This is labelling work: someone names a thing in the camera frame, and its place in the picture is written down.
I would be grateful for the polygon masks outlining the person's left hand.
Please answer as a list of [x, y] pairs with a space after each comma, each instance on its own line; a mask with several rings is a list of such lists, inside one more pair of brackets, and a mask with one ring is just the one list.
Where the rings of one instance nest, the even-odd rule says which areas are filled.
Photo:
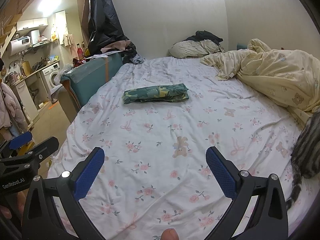
[[12, 219], [13, 215], [22, 220], [26, 195], [24, 191], [13, 193], [4, 197], [1, 200], [1, 213], [7, 219]]

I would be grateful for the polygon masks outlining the person's right hand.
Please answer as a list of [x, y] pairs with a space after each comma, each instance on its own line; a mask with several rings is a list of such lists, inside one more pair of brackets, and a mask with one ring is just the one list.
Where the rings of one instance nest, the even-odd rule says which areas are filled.
[[179, 236], [175, 229], [169, 228], [163, 231], [161, 240], [179, 240]]

